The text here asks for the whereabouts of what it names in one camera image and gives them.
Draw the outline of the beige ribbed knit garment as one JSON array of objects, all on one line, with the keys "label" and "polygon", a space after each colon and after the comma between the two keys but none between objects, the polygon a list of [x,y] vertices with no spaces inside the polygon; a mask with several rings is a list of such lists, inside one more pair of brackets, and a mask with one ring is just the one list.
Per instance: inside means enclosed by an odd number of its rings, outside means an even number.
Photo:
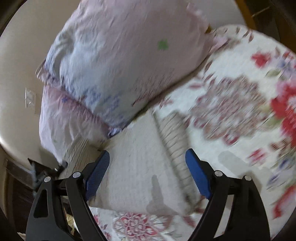
[{"label": "beige ribbed knit garment", "polygon": [[110,164],[92,207],[155,215],[190,215],[201,200],[185,162],[189,141],[182,116],[164,118],[147,111],[100,148],[78,137],[64,157],[67,178],[94,162],[106,150]]}]

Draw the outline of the yellow plastic bag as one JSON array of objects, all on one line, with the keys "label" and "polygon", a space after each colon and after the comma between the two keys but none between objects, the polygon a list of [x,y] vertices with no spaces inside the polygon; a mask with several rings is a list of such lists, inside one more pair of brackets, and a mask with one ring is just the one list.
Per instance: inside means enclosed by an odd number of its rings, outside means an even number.
[{"label": "yellow plastic bag", "polygon": [[67,220],[67,223],[70,227],[70,229],[74,229],[74,217],[70,214],[65,214],[66,215],[66,220]]}]

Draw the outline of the floral bedspread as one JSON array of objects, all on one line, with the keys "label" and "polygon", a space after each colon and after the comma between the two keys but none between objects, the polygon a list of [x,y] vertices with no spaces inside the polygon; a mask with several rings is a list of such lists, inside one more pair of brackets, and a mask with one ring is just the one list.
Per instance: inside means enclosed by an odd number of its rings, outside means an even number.
[{"label": "floral bedspread", "polygon": [[[176,111],[200,159],[231,177],[252,176],[276,237],[295,209],[295,54],[246,27],[217,32],[224,47],[147,111]],[[186,240],[206,205],[201,195],[185,216],[90,209],[108,240]]]}]

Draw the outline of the pink pillow with blue print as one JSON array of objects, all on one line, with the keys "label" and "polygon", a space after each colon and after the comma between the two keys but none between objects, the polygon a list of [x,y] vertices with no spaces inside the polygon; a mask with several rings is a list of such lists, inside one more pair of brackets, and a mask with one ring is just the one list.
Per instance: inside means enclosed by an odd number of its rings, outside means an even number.
[{"label": "pink pillow with blue print", "polygon": [[189,1],[81,1],[36,75],[112,127],[227,41]]}]

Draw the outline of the white wall socket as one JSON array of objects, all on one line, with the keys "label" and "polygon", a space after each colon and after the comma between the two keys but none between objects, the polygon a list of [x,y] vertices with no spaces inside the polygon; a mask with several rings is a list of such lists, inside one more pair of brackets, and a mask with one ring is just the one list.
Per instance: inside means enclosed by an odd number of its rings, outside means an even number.
[{"label": "white wall socket", "polygon": [[33,108],[36,107],[36,93],[28,88],[25,89],[25,108]]}]

